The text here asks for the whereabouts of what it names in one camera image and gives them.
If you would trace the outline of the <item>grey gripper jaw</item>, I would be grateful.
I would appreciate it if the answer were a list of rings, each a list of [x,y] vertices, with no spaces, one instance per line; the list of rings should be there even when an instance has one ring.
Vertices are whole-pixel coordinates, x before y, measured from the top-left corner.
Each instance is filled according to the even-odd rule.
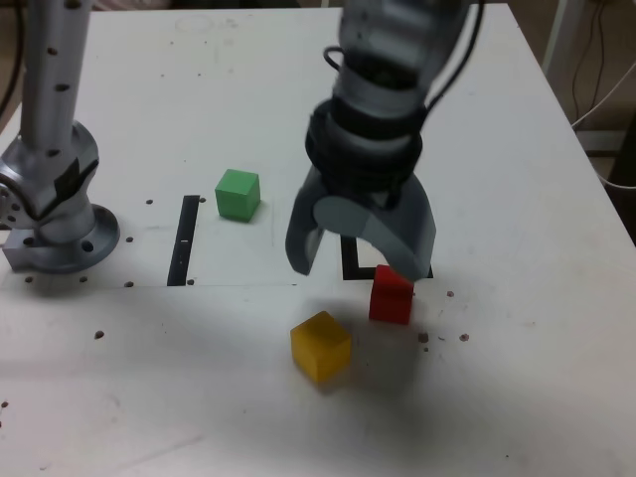
[[[324,230],[366,241],[408,281],[429,275],[436,226],[416,177],[393,192],[329,195],[313,207],[313,216]]]
[[[324,233],[314,218],[314,207],[327,195],[322,175],[311,167],[296,195],[285,239],[287,259],[302,275],[310,273]]]

